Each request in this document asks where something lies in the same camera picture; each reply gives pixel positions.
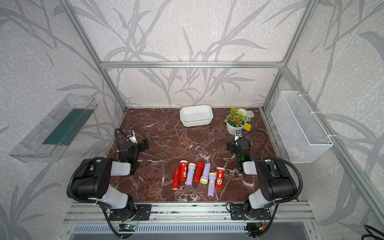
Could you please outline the red flashlight white cap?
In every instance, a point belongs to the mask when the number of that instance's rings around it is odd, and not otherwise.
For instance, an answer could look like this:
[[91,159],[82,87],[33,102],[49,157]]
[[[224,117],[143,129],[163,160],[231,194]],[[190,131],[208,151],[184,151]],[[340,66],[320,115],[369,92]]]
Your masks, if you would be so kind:
[[216,179],[216,189],[217,190],[222,190],[224,174],[225,174],[225,169],[218,167],[217,168],[217,179]]

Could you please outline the white plastic storage box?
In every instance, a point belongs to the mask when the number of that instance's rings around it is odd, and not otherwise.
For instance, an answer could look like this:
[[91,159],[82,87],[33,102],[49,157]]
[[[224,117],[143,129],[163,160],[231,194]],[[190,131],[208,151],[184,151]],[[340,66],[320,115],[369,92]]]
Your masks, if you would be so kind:
[[180,109],[180,120],[184,127],[209,125],[214,118],[212,108],[208,105],[190,106]]

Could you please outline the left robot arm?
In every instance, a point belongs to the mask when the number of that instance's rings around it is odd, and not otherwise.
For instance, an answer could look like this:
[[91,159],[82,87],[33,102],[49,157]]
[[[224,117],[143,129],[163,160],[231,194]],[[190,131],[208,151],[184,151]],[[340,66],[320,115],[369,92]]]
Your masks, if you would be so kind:
[[132,219],[140,213],[133,197],[110,185],[111,177],[126,177],[136,173],[139,153],[149,149],[148,139],[138,142],[134,131],[115,129],[118,158],[95,157],[83,160],[72,174],[67,196],[80,203],[98,205],[110,211],[108,220]]

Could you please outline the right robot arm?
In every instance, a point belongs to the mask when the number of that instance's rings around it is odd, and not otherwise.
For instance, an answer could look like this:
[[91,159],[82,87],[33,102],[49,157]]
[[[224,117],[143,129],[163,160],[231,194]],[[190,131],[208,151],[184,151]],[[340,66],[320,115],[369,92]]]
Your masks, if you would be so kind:
[[[262,134],[265,137],[263,145],[251,156],[251,143],[246,139],[251,134]],[[265,217],[272,220],[269,210],[282,203],[291,202],[298,198],[303,190],[303,178],[299,170],[290,162],[277,158],[259,158],[259,154],[268,143],[268,134],[262,131],[252,131],[242,134],[241,130],[234,133],[235,140],[227,143],[227,150],[236,156],[236,168],[245,175],[258,177],[259,189],[250,194],[242,204],[230,203],[227,210],[232,220],[261,220]]]

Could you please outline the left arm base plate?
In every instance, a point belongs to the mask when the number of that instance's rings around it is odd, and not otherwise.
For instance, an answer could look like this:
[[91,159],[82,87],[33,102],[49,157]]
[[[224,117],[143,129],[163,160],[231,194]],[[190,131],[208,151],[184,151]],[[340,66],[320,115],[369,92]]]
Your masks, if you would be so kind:
[[120,210],[111,210],[109,215],[110,221],[148,221],[151,215],[152,205],[150,204],[138,204],[133,207],[132,210],[127,208]]

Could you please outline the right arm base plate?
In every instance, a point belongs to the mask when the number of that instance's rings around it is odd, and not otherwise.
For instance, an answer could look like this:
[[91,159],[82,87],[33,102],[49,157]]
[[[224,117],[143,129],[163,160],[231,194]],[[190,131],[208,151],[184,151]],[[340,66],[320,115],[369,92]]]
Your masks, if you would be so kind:
[[271,212],[269,209],[253,209],[249,205],[227,203],[226,209],[231,215],[231,220],[270,220]]

